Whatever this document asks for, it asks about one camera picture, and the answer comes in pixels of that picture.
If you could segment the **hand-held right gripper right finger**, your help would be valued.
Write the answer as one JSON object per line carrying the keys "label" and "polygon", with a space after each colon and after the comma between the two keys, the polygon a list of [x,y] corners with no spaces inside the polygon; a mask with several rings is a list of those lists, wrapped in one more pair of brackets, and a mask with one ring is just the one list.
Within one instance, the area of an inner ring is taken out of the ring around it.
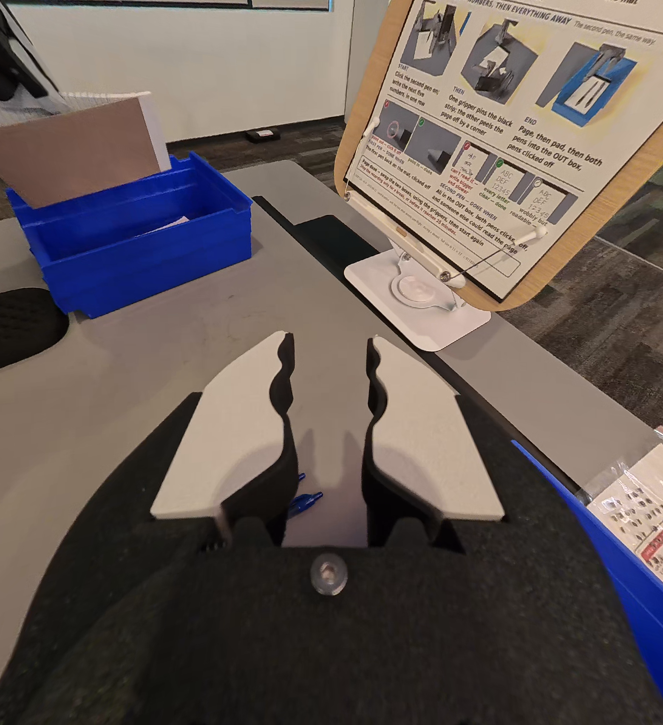
{"label": "hand-held right gripper right finger", "polygon": [[455,522],[505,522],[454,388],[381,336],[367,341],[365,372],[367,543],[386,544],[405,519],[416,521],[431,545],[455,544]]}

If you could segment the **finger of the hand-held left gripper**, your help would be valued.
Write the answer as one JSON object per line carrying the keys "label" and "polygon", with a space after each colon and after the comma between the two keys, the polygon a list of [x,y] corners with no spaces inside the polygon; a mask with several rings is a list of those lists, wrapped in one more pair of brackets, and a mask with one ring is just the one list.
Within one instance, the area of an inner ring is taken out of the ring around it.
{"label": "finger of the hand-held left gripper", "polygon": [[64,114],[71,113],[73,109],[64,102],[61,96],[44,96],[35,98],[26,89],[16,89],[8,100],[0,100],[0,109],[7,114]]}

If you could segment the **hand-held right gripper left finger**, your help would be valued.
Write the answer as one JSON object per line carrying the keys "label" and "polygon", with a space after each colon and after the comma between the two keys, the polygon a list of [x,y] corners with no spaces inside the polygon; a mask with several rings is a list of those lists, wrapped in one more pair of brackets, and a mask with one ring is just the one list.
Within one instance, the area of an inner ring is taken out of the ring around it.
{"label": "hand-held right gripper left finger", "polygon": [[299,487],[289,409],[294,335],[277,331],[205,386],[153,502],[157,520],[212,518],[225,539],[257,518],[283,543]]}

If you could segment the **white lined notepad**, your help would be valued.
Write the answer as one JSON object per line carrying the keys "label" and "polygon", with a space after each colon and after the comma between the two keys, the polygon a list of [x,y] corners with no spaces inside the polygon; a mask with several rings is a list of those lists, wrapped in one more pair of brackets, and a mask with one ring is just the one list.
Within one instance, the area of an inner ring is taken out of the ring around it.
{"label": "white lined notepad", "polygon": [[0,179],[32,208],[172,168],[150,92],[61,97],[55,114],[0,106]]}

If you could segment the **written lined paper sheet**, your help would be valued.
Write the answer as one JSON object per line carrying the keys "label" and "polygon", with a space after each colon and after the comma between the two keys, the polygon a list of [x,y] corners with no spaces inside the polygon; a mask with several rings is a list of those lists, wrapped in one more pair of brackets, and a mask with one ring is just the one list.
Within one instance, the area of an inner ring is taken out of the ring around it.
{"label": "written lined paper sheet", "polygon": [[136,235],[136,237],[146,236],[148,234],[153,234],[153,233],[157,233],[157,232],[166,231],[166,230],[171,229],[171,228],[174,228],[176,226],[186,224],[189,221],[190,220],[184,215],[184,216],[178,218],[177,220],[175,220],[173,222],[169,222],[169,223],[167,223],[167,224],[165,224],[163,226],[160,226],[158,228],[154,228],[152,230],[139,233],[138,235]]}

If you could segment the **blue plastic bin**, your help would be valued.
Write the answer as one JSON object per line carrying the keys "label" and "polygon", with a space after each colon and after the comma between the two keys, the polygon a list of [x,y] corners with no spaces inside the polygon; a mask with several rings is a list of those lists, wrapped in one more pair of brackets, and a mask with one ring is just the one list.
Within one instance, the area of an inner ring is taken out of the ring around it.
{"label": "blue plastic bin", "polygon": [[663,583],[588,507],[516,440],[511,443],[555,487],[586,530],[617,591],[646,666],[663,695]]}
{"label": "blue plastic bin", "polygon": [[[33,209],[6,196],[56,305],[97,318],[252,256],[253,201],[205,159]],[[166,231],[139,233],[173,222]]]}

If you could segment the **white flat board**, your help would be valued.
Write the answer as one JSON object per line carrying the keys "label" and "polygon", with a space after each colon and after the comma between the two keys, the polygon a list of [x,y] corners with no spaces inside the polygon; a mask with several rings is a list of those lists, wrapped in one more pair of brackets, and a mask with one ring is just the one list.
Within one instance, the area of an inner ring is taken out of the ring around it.
{"label": "white flat board", "polygon": [[396,248],[348,265],[351,283],[417,349],[438,352],[491,320]]}

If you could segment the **barcode sheet in sleeve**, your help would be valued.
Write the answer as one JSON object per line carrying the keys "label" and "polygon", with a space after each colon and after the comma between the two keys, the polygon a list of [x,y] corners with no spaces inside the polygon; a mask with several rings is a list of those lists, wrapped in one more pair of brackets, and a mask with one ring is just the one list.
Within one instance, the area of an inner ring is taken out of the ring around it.
{"label": "barcode sheet in sleeve", "polygon": [[585,486],[589,511],[663,585],[663,426]]}

